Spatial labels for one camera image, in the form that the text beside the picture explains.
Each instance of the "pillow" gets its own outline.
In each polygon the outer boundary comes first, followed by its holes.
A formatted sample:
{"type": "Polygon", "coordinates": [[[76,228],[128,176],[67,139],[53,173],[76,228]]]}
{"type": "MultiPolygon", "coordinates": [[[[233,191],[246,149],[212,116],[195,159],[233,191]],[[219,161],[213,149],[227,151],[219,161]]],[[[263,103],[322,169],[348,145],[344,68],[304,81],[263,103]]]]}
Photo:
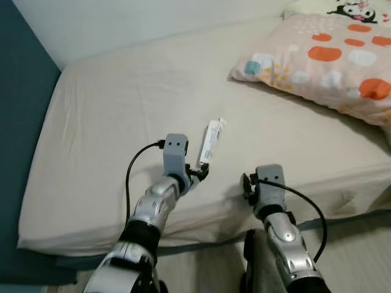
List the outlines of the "pillow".
{"type": "Polygon", "coordinates": [[[288,4],[283,17],[294,14],[320,13],[343,15],[362,23],[391,27],[391,5],[384,0],[298,0],[288,4]]]}
{"type": "Polygon", "coordinates": [[[334,15],[295,15],[255,42],[231,72],[389,130],[390,30],[334,15]]]}

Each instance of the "cartoon character print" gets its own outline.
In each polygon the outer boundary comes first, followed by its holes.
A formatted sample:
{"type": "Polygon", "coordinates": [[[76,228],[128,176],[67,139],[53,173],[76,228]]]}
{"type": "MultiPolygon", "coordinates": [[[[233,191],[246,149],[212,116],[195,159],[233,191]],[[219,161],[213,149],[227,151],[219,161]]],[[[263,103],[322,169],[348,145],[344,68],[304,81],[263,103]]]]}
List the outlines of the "cartoon character print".
{"type": "Polygon", "coordinates": [[[378,23],[374,20],[376,12],[369,8],[367,0],[347,0],[345,2],[337,0],[337,2],[342,5],[338,5],[336,11],[330,11],[328,14],[345,15],[363,23],[378,23]]]}

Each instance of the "bed sheet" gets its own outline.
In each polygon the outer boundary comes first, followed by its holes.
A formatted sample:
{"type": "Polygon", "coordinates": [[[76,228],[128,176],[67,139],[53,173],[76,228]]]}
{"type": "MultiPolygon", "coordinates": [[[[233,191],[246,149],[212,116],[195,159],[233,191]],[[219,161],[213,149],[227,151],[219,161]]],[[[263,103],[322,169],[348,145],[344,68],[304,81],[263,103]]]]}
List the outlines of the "bed sheet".
{"type": "MultiPolygon", "coordinates": [[[[259,226],[242,199],[243,172],[281,164],[286,184],[312,198],[329,219],[390,207],[389,146],[364,122],[262,84],[231,81],[243,48],[279,18],[218,27],[124,47],[68,66],[56,86],[24,195],[21,248],[98,255],[125,221],[125,172],[143,146],[168,133],[189,138],[197,162],[211,119],[228,125],[210,175],[181,198],[160,242],[216,242],[259,226]]],[[[148,150],[130,180],[131,206],[162,174],[161,150],[148,150]]],[[[317,217],[294,195],[298,220],[317,217]]]]}

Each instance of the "white wall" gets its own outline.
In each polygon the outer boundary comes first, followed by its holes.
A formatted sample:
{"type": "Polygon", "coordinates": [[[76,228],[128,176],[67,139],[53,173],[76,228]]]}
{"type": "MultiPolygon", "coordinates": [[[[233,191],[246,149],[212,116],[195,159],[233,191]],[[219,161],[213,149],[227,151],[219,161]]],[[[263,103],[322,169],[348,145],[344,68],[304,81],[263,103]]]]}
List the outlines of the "white wall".
{"type": "Polygon", "coordinates": [[[280,15],[291,0],[13,0],[55,63],[222,23],[280,15]]]}

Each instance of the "polka dot pillowcase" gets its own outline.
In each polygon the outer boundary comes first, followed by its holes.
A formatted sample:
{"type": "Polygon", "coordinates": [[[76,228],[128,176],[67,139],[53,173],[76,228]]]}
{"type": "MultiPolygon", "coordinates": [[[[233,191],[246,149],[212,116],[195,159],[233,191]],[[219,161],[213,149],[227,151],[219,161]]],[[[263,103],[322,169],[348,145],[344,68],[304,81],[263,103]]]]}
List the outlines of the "polka dot pillowcase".
{"type": "Polygon", "coordinates": [[[333,15],[283,21],[240,58],[232,77],[261,81],[391,129],[390,29],[333,15]]]}

